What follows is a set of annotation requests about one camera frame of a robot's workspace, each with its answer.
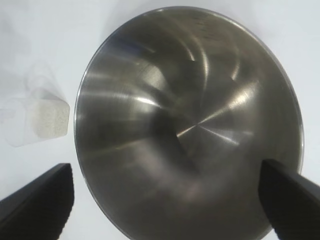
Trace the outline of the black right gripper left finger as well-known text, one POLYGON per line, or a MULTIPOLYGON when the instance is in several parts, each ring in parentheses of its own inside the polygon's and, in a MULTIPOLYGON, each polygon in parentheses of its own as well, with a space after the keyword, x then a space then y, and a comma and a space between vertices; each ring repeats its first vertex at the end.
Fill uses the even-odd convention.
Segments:
POLYGON ((72 167, 59 163, 0 201, 0 238, 57 240, 74 201, 72 167))

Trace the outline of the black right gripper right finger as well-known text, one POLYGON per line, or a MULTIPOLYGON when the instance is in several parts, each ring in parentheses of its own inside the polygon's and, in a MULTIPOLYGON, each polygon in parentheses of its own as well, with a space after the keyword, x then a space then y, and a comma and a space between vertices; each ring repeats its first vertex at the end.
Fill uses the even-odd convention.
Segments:
POLYGON ((259 200, 280 240, 320 238, 320 187, 274 159, 262 161, 259 200))

